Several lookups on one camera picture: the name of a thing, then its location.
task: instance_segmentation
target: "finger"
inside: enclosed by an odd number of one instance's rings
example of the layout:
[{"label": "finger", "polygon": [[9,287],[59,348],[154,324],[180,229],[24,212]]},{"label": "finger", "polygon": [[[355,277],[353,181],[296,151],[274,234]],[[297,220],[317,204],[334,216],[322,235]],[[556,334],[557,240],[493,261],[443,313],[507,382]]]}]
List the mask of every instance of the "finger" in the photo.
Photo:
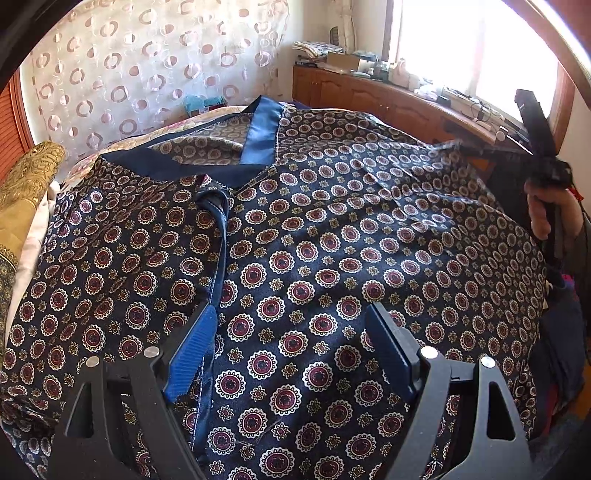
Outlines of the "finger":
[{"label": "finger", "polygon": [[528,195],[527,204],[530,211],[530,217],[546,217],[546,207],[536,197]]},{"label": "finger", "polygon": [[548,222],[531,221],[531,231],[539,240],[548,240],[551,228]]},{"label": "finger", "polygon": [[571,194],[568,190],[555,187],[541,188],[530,181],[525,183],[524,190],[529,195],[538,197],[542,202],[555,203],[556,205],[569,205]]}]

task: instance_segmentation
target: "silver rivet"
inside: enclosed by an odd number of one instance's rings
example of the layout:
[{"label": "silver rivet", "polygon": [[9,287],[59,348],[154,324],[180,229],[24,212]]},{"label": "silver rivet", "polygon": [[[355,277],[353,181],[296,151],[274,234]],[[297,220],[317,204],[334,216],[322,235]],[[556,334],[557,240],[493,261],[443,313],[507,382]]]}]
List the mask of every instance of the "silver rivet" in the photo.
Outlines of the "silver rivet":
[{"label": "silver rivet", "polygon": [[496,365],[496,362],[491,357],[486,355],[480,359],[480,362],[487,368],[494,368]]},{"label": "silver rivet", "polygon": [[434,349],[432,346],[424,346],[421,348],[421,355],[429,360],[434,360],[438,356],[438,351]]},{"label": "silver rivet", "polygon": [[154,358],[160,355],[160,348],[157,346],[149,346],[146,350],[144,350],[144,357],[146,358]]},{"label": "silver rivet", "polygon": [[86,366],[88,368],[94,368],[96,367],[98,364],[100,363],[100,358],[98,358],[97,356],[91,356],[87,361],[86,361]]}]

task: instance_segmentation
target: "bright window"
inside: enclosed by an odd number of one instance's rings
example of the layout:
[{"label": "bright window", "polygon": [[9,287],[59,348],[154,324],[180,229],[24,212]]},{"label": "bright window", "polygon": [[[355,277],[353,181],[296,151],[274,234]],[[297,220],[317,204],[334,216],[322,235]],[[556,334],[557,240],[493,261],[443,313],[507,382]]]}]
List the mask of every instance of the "bright window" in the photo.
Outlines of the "bright window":
[{"label": "bright window", "polygon": [[392,38],[398,41],[391,61],[404,58],[411,73],[477,96],[518,121],[515,91],[532,90],[550,113],[558,60],[502,0],[404,0],[400,39],[398,32]]}]

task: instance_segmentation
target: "white wall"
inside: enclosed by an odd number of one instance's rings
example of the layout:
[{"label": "white wall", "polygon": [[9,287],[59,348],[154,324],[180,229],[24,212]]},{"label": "white wall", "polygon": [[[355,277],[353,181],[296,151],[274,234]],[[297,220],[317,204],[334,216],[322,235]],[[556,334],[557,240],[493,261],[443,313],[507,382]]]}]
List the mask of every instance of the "white wall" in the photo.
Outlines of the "white wall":
[{"label": "white wall", "polygon": [[386,25],[386,0],[356,0],[353,4],[353,23],[357,49],[381,56]]},{"label": "white wall", "polygon": [[275,87],[275,97],[278,100],[291,101],[293,64],[298,56],[291,48],[292,43],[297,40],[329,41],[331,27],[328,15],[332,3],[332,0],[289,1],[290,17],[277,58],[279,81]]},{"label": "white wall", "polygon": [[573,167],[575,185],[585,197],[585,209],[591,212],[591,110],[578,90],[559,157]]}]

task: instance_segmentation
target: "gold fabric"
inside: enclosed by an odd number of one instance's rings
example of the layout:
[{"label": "gold fabric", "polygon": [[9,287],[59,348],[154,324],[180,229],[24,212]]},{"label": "gold fabric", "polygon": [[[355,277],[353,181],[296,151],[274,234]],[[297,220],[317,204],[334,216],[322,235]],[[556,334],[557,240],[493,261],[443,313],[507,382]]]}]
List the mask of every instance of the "gold fabric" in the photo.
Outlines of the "gold fabric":
[{"label": "gold fabric", "polygon": [[[66,152],[61,145],[43,142],[25,153],[0,186],[0,338],[4,338],[6,315],[18,259],[39,201],[57,172]],[[0,342],[0,366],[4,342]]]}]

